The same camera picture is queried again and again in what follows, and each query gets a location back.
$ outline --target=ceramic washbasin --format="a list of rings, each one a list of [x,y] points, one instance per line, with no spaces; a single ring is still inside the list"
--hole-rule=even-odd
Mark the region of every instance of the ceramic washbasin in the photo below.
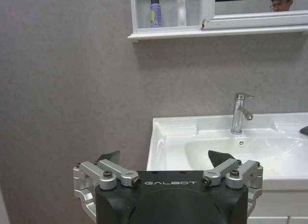
[[[267,189],[308,188],[308,113],[255,115],[243,134],[230,133],[232,116],[155,118],[149,171],[208,170],[208,150],[230,153],[264,167]]]

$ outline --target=chrome faucet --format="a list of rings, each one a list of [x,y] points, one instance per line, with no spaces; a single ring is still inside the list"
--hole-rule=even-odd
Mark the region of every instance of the chrome faucet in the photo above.
[[[234,113],[231,128],[232,134],[242,134],[242,116],[244,116],[246,120],[252,120],[254,117],[244,108],[244,102],[248,98],[253,98],[253,96],[241,92],[235,94]]]

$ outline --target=silver metal bracket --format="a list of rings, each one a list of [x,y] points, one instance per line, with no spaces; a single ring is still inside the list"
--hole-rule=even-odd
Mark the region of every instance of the silver metal bracket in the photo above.
[[[209,186],[216,186],[220,184],[221,179],[226,176],[232,170],[235,170],[239,167],[237,160],[228,159],[220,165],[216,166],[212,170],[206,170],[203,172],[204,183],[206,180],[209,183]]]
[[[231,189],[240,189],[244,184],[248,187],[249,217],[256,206],[257,198],[262,195],[263,167],[260,163],[249,160],[237,172],[238,174],[230,172],[226,175],[226,185]]]
[[[244,184],[248,187],[249,217],[256,206],[257,198],[262,195],[263,167],[252,160],[239,167],[237,160],[228,159],[214,169],[204,171],[202,182],[204,186],[216,186],[223,177],[226,178],[226,186],[230,189],[241,189]]]
[[[141,179],[136,171],[124,169],[123,167],[106,159],[100,160],[97,166],[103,170],[108,170],[115,174],[123,186],[135,187],[141,184]]]
[[[82,209],[96,223],[96,206],[90,188],[110,190],[116,187],[117,178],[124,186],[141,184],[136,171],[126,170],[108,160],[101,160],[97,166],[86,161],[73,168],[74,195],[81,200]]]

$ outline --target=robotic hand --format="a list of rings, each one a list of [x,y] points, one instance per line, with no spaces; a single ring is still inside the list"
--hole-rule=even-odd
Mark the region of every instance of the robotic hand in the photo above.
[[[263,167],[209,151],[206,171],[130,171],[119,152],[74,167],[74,191],[97,224],[247,224],[262,194]],[[90,191],[95,188],[95,199]]]

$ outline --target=white shelf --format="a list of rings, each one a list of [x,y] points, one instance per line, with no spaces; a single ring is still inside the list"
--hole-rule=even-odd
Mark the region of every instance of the white shelf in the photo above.
[[[128,37],[128,39],[134,42],[137,42],[139,40],[194,38],[194,37],[227,36],[227,35],[252,35],[252,34],[270,34],[270,33],[291,33],[291,32],[308,32],[308,25],[218,29],[218,30],[202,30],[202,31],[201,30],[191,30],[191,31],[137,33],[137,34],[131,34]]]
[[[133,33],[139,40],[308,32],[308,10],[243,14],[215,14],[215,0],[187,0],[188,26],[177,26],[176,0],[161,0],[162,28],[150,28],[150,1],[131,0]],[[202,20],[206,20],[201,30]]]

